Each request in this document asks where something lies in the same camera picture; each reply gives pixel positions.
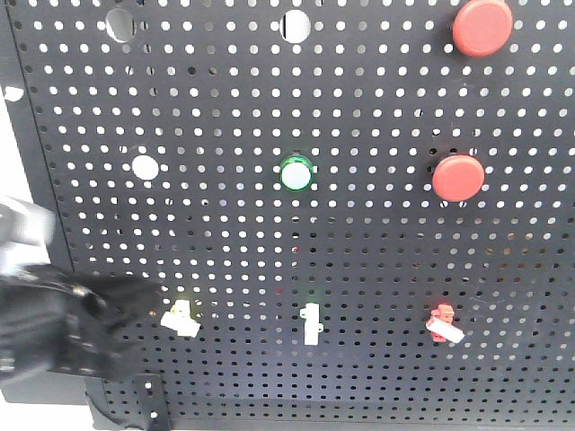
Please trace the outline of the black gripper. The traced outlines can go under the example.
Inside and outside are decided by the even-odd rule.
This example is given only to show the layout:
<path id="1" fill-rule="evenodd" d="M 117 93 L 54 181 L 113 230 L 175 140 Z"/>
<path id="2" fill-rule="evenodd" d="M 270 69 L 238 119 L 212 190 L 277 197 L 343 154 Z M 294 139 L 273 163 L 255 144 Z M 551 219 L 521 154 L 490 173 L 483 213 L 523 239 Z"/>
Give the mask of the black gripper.
<path id="1" fill-rule="evenodd" d="M 1 380 L 50 372 L 122 381 L 137 345 L 121 331 L 160 303 L 158 283 L 30 265 L 1 276 Z"/>

